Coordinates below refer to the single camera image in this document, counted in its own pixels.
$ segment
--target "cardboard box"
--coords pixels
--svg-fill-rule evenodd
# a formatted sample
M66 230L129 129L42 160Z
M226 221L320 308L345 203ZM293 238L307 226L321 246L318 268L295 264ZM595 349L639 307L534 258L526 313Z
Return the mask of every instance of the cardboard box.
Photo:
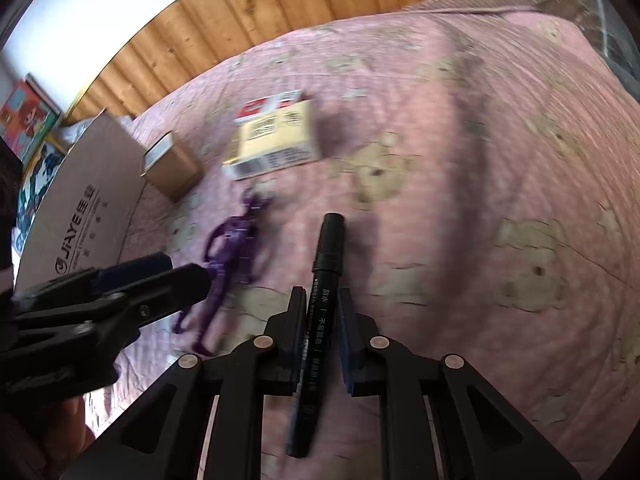
M241 180L319 160L311 111L312 101L302 101L238 126L223 172Z
M204 168L173 132L167 132L146 153L145 177L160 193L178 202L202 179Z
M144 153L107 112L89 124L40 202L20 257L16 290L118 262L145 186L140 177Z
M260 99L254 99L244 103L244 106L238 112L236 117L236 124L245 124L249 121L253 121L264 114L268 114L280 108L286 108L302 99L302 90L291 90L289 92L282 92L276 95L270 95L268 97L262 97Z

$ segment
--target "pink bedsheet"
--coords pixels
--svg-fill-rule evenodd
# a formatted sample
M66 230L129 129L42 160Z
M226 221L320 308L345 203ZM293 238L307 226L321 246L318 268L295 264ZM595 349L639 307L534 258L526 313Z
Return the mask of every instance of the pink bedsheet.
M203 160L178 206L143 192L122 259L199 262L249 182L220 171L234 114L290 89L314 99L324 160L263 177L260 279L208 344L229 351L310 284L322 215L348 222L357 309L413 352L465 356L580 470L604 471L640 416L640 108L570 23L523 10L398 12L287 34L229 59L133 123ZM190 340L143 330L120 380L88 396L100 433ZM375 478L377 403L335 363L311 460L284 455L289 399L267 399L263 477Z

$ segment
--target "purple toy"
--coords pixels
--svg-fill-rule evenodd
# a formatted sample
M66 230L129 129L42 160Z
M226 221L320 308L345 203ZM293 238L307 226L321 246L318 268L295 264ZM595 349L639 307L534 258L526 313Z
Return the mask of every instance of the purple toy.
M198 339L193 351L204 356L212 354L204 348L202 337L209 323L225 300L232 278L237 274L240 283L251 283L252 267L257 249L258 213L265 208L270 198L250 187L242 194L242 205L246 211L242 216L231 216L226 222L213 230L204 249L204 262L211 278L211 290L205 300L204 312L200 319ZM224 235L222 245L213 256L209 251L216 240ZM182 322L191 311L188 306L181 311L174 325L174 333L182 333Z

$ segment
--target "wood paneling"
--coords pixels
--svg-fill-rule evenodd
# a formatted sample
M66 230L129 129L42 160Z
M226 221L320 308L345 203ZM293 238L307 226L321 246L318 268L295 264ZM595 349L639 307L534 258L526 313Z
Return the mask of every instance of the wood paneling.
M255 44L272 40L291 30L279 0L227 1Z
M176 0L145 25L69 114L139 115L193 77L289 30L421 0Z

